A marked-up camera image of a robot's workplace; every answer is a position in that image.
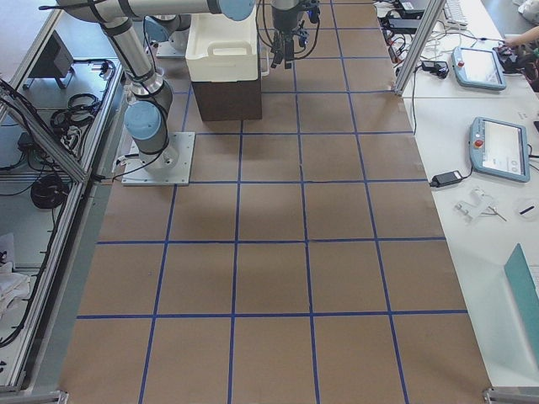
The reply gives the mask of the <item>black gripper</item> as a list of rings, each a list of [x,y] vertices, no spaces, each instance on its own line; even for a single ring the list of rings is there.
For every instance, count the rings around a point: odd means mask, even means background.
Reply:
[[[274,29],[273,45],[271,52],[273,59],[271,67],[276,68],[281,64],[281,57],[284,57],[285,69],[291,69],[294,61],[294,37],[299,34],[300,27],[296,26],[290,30]]]

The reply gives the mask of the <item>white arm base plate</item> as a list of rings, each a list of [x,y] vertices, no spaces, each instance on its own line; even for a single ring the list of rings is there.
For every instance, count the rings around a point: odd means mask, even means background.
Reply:
[[[170,132],[169,144],[162,155],[151,164],[152,158],[142,154],[134,141],[131,142],[130,154],[137,154],[127,160],[128,172],[120,180],[125,186],[161,186],[189,184],[192,158],[195,149],[194,132]]]
[[[157,47],[157,58],[185,58],[187,43],[178,41],[161,42]]]

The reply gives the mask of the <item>person hand at table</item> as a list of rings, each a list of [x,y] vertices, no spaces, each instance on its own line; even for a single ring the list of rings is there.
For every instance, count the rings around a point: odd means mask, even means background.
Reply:
[[[509,47],[516,47],[532,42],[534,39],[528,34],[520,35],[506,35],[504,37],[504,44]]]

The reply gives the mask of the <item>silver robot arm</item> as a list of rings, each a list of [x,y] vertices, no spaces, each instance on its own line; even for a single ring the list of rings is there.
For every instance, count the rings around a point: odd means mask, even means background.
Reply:
[[[236,82],[258,77],[255,11],[242,21],[222,14],[200,13],[148,16],[145,22],[151,40],[184,49],[194,81]]]
[[[253,11],[253,1],[57,1],[55,8],[82,21],[96,23],[107,36],[131,80],[135,102],[124,117],[144,168],[171,167],[178,153],[170,145],[168,112],[172,90],[145,52],[132,20],[154,15],[212,13],[243,21]]]

